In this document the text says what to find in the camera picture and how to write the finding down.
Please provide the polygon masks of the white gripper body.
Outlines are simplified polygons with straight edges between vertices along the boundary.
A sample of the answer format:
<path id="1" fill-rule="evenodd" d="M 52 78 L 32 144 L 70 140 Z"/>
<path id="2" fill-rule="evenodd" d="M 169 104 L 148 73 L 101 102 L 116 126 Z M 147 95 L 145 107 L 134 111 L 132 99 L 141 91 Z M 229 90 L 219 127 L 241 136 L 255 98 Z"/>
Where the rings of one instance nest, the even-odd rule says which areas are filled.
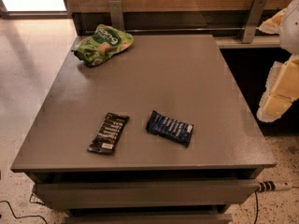
<path id="1" fill-rule="evenodd" d="M 279 44 L 291 54 L 299 54 L 299 0 L 292 0 L 280 25 Z"/>

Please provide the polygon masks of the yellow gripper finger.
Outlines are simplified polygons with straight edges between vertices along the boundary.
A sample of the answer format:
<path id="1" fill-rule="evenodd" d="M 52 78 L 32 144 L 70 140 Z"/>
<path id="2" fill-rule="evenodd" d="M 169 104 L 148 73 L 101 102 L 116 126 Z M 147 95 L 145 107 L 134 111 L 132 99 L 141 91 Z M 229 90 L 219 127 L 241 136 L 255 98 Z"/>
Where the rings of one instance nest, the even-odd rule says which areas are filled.
<path id="1" fill-rule="evenodd" d="M 280 119 L 298 98 L 299 56 L 292 55 L 287 62 L 274 62 L 270 68 L 256 113 L 258 120 L 273 122 Z"/>
<path id="2" fill-rule="evenodd" d="M 258 27 L 258 30 L 266 34 L 278 35 L 280 31 L 280 25 L 282 23 L 282 18 L 285 12 L 286 8 L 283 8 L 270 19 L 263 21 L 262 24 Z"/>

